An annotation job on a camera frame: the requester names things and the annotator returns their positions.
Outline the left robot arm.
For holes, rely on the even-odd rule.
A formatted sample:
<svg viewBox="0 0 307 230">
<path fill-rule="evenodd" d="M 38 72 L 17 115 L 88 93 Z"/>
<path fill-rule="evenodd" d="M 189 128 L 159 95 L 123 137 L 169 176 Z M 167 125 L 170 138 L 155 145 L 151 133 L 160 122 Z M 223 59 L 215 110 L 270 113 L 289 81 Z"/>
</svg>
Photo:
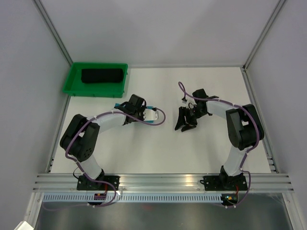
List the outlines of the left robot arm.
<svg viewBox="0 0 307 230">
<path fill-rule="evenodd" d="M 130 124 L 134 122 L 134 117 L 143 121 L 145 108 L 145 99 L 133 94 L 127 102 L 115 106 L 106 115 L 89 118 L 77 114 L 69 123 L 59 145 L 67 157 L 78 163 L 93 189 L 99 190 L 105 184 L 105 173 L 94 157 L 98 135 L 111 128 Z"/>
</svg>

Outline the teal t shirt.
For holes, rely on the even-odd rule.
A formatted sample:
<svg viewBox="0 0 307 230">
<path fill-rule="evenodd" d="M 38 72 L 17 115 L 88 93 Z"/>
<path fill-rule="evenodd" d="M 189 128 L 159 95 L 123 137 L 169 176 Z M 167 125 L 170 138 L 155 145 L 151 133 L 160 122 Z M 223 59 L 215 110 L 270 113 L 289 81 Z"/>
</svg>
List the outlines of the teal t shirt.
<svg viewBox="0 0 307 230">
<path fill-rule="evenodd" d="M 120 105 L 119 103 L 115 103 L 114 107 L 119 106 L 119 105 Z M 146 106 L 146 109 L 153 109 L 153 106 Z"/>
</svg>

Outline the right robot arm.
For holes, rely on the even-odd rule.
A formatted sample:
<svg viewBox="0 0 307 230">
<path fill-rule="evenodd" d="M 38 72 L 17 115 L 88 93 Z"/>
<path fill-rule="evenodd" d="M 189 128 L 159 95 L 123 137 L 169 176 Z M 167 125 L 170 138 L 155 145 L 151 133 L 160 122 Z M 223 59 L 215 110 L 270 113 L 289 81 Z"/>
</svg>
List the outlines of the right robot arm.
<svg viewBox="0 0 307 230">
<path fill-rule="evenodd" d="M 244 106 L 208 96 L 204 89 L 192 93 L 195 104 L 179 107 L 175 130 L 182 132 L 197 127 L 197 120 L 205 115 L 217 115 L 226 120 L 229 140 L 232 144 L 228 158 L 218 175 L 207 175 L 200 180 L 206 191 L 246 191 L 247 181 L 243 171 L 244 163 L 252 151 L 264 138 L 264 130 L 256 108 L 252 104 Z"/>
</svg>

